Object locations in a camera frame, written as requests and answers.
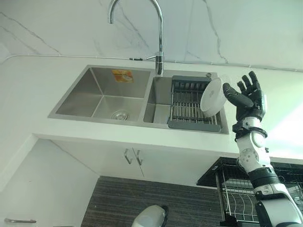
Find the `drawer handle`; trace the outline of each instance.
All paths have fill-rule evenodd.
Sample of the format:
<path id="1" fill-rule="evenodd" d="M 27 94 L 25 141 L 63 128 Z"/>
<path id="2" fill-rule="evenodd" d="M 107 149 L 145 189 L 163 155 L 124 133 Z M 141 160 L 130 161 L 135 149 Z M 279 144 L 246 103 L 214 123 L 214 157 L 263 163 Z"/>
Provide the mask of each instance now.
<path id="1" fill-rule="evenodd" d="M 6 218 L 4 219 L 5 222 L 7 223 L 36 223 L 36 220 L 16 220 L 16 219 L 9 219 Z"/>
<path id="2" fill-rule="evenodd" d="M 128 164 L 131 164 L 133 159 L 132 159 L 132 158 L 131 158 L 131 159 L 128 158 L 127 152 L 128 152 L 128 149 L 125 149 L 124 157 L 125 157 L 125 159 L 127 160 Z"/>
<path id="3" fill-rule="evenodd" d="M 137 150 L 137 154 L 135 155 L 136 156 L 136 159 L 137 159 L 137 162 L 140 166 L 142 166 L 142 162 L 143 160 L 139 158 L 139 154 L 140 154 L 140 150 Z"/>

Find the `floor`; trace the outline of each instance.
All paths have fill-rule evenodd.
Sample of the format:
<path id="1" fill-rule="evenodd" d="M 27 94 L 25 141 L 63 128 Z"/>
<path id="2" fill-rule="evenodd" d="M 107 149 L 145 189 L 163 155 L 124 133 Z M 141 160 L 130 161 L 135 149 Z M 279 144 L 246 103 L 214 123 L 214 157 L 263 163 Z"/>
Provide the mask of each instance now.
<path id="1" fill-rule="evenodd" d="M 82 227 L 131 227 L 154 204 L 169 207 L 166 227 L 214 227 L 221 220 L 217 190 L 102 176 Z"/>

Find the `stainless steel sink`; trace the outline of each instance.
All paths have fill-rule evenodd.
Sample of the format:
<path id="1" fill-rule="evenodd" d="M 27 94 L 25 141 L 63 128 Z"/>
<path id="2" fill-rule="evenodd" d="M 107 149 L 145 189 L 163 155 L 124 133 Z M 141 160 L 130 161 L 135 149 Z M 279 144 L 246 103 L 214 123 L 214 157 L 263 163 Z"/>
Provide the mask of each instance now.
<path id="1" fill-rule="evenodd" d="M 170 115 L 170 103 L 171 78 L 154 77 L 143 121 L 167 124 Z"/>
<path id="2" fill-rule="evenodd" d="M 117 82 L 112 69 L 89 68 L 56 114 L 137 121 L 149 75 L 132 70 L 133 82 Z"/>
<path id="3" fill-rule="evenodd" d="M 113 70 L 130 71 L 133 79 L 118 82 Z M 205 77 L 206 74 L 167 70 L 164 77 L 156 77 L 153 70 L 148 69 L 87 66 L 49 117 L 168 129 L 168 121 L 176 117 L 175 109 L 171 108 L 172 76 Z M 198 106 L 192 106 L 191 110 L 196 109 Z M 220 133 L 228 133 L 224 110 L 215 118 L 220 119 Z"/>

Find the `gooseneck faucet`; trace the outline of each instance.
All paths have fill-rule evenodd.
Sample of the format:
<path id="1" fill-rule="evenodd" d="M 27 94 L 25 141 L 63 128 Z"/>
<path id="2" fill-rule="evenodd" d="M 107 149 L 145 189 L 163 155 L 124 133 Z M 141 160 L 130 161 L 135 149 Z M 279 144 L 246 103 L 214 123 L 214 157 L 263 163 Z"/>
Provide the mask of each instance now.
<path id="1" fill-rule="evenodd" d="M 114 23 L 114 9 L 116 4 L 120 0 L 112 0 L 109 4 L 108 8 L 108 22 L 110 24 Z M 158 75 L 163 75 L 163 51 L 162 51 L 162 34 L 163 34 L 163 17 L 161 8 L 156 0 L 150 0 L 154 7 L 157 10 L 158 17 L 159 17 L 159 52 L 157 52 L 154 56 L 146 58 L 146 59 L 156 59 L 156 73 Z"/>

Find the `sticker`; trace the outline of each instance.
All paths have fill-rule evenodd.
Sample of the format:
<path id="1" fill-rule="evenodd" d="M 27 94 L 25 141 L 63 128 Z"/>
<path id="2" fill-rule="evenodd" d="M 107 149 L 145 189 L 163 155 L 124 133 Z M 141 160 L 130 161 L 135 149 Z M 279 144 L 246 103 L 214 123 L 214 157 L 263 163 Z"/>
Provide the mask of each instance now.
<path id="1" fill-rule="evenodd" d="M 112 70 L 116 82 L 133 83 L 134 79 L 130 70 Z"/>

